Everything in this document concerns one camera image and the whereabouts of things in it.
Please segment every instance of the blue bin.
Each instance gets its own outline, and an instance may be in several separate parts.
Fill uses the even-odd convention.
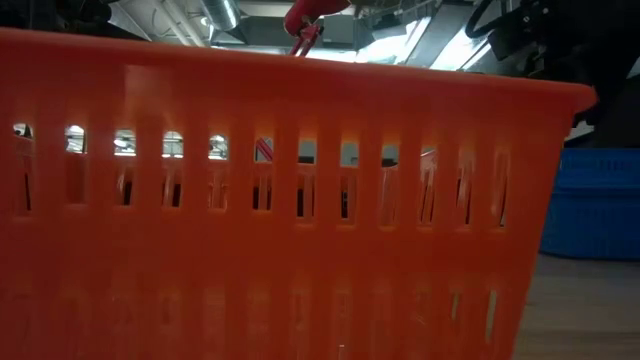
[[[566,149],[556,189],[640,189],[640,149]]]
[[[584,259],[640,259],[640,193],[555,191],[540,251]]]
[[[540,251],[640,259],[640,149],[563,151]]]

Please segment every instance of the shopping basket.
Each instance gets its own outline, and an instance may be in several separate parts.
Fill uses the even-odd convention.
[[[0,50],[0,358],[510,357],[590,89],[15,30]],[[70,124],[87,142],[74,170]],[[119,129],[136,134],[126,164]],[[168,130],[182,159],[161,156]],[[208,158],[212,134],[228,160]],[[347,142],[357,167],[340,166]]]

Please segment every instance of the wooden floor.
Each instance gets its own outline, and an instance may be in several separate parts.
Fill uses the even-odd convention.
[[[640,359],[640,263],[541,255],[513,359]]]

